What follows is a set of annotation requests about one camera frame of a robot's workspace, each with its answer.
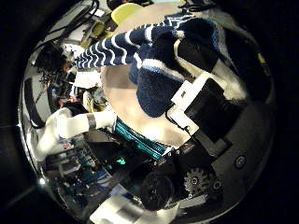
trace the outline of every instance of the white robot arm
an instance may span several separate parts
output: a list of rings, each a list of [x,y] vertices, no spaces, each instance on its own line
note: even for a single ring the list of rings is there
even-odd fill
[[[37,161],[43,161],[47,156],[63,152],[64,144],[61,138],[71,138],[92,129],[112,128],[117,116],[113,111],[102,111],[88,114],[79,114],[72,117],[70,109],[64,107],[52,114],[45,127],[39,134],[37,147],[33,149]]]

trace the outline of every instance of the striped sweater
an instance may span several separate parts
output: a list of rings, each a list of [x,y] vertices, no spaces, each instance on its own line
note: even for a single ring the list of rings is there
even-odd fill
[[[236,92],[244,92],[242,97],[247,97],[245,87],[239,84],[241,82],[237,77],[242,78],[242,74],[238,73],[240,57],[231,58],[227,32],[214,21],[195,18],[191,13],[178,13],[166,16],[161,23],[145,24],[99,41],[79,55],[74,65],[78,69],[88,69],[130,64],[129,78],[137,85],[141,108],[151,117],[160,117],[171,105],[172,96],[186,77],[194,75],[190,74],[188,68],[181,66],[178,56],[199,70],[208,72],[214,72],[218,61],[225,63],[230,68],[230,81],[232,78],[235,81]],[[178,52],[174,52],[178,39],[185,41],[177,48]],[[240,51],[242,46],[236,46],[235,49]]]

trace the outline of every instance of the yellow object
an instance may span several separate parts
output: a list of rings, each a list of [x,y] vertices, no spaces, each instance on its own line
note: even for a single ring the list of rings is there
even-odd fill
[[[93,26],[93,35],[99,36],[105,31],[105,24],[102,21],[97,21]]]
[[[134,14],[140,8],[142,8],[142,6],[134,3],[123,4],[112,11],[111,18],[115,23],[120,25],[122,21]]]

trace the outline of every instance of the cable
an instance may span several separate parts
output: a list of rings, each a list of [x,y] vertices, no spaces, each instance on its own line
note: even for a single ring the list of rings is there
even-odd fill
[[[39,99],[41,98],[41,96],[47,91],[47,89],[48,89],[48,86],[46,86],[45,89],[43,89],[43,90],[41,90],[41,91],[39,92],[39,94],[37,95],[37,97],[36,97],[36,99],[35,99],[35,101],[34,101],[32,107],[31,107],[30,111],[28,111],[28,114],[29,114],[29,122],[30,122],[31,126],[32,126],[34,129],[41,129],[41,128],[44,127],[44,125],[35,126],[35,125],[33,124],[33,122],[32,122],[32,113],[33,113],[33,111],[34,111],[34,108],[35,108],[37,102],[39,101]]]
[[[71,22],[71,23],[68,24],[68,25],[65,25],[65,26],[63,26],[63,27],[57,28],[57,29],[55,29],[55,30],[53,30],[53,31],[50,31],[50,32],[48,33],[48,35],[51,35],[51,34],[56,33],[56,32],[58,32],[58,31],[61,31],[61,30],[65,29],[65,28],[67,28],[67,27],[70,27],[71,25],[74,25],[74,23],[76,23],[76,22],[78,22],[78,21],[84,19],[84,17],[85,17],[89,12],[92,11],[92,9],[93,9],[93,5],[94,5],[94,1],[93,1],[92,5],[88,8],[88,10],[87,10],[86,12],[84,12],[83,15],[81,15],[79,18],[75,19],[73,22]]]
[[[59,35],[59,36],[57,36],[57,37],[54,37],[53,39],[50,39],[50,40],[48,40],[48,41],[46,41],[46,42],[40,44],[39,46],[37,46],[37,47],[34,49],[34,51],[36,51],[36,50],[38,50],[38,49],[40,49],[40,48],[42,48],[42,47],[48,45],[50,42],[53,42],[53,41],[55,41],[55,40],[59,40],[60,38],[65,37],[66,35],[69,35],[69,34],[72,33],[74,30],[78,29],[81,25],[83,25],[85,22],[89,21],[89,20],[94,16],[94,14],[96,13],[97,9],[99,8],[99,2],[98,2],[97,0],[93,0],[93,4],[92,4],[92,6],[94,5],[94,3],[96,4],[96,6],[95,6],[95,10],[94,10],[94,12],[93,12],[93,14],[92,14],[91,16],[89,16],[86,20],[82,21],[81,23],[77,24],[77,25],[76,25],[75,27],[73,27],[72,29],[66,31],[65,33],[63,33],[63,34],[61,34],[61,35]]]

